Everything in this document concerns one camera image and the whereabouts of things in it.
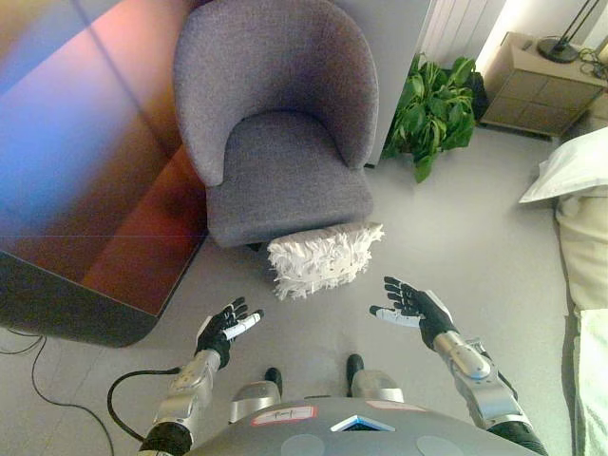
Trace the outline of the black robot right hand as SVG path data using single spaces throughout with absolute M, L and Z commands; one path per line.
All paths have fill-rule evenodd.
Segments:
M 432 351 L 438 335 L 458 331 L 447 307 L 431 291 L 418 290 L 392 276 L 384 277 L 384 288 L 392 307 L 370 306 L 370 314 L 398 326 L 417 327 Z

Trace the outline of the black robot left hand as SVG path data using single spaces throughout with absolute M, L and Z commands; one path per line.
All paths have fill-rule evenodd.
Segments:
M 261 309 L 248 314 L 245 298 L 237 298 L 205 320 L 198 333 L 195 354 L 201 351 L 216 352 L 219 355 L 218 369 L 223 369 L 230 359 L 231 342 L 253 328 L 263 317 L 264 311 Z

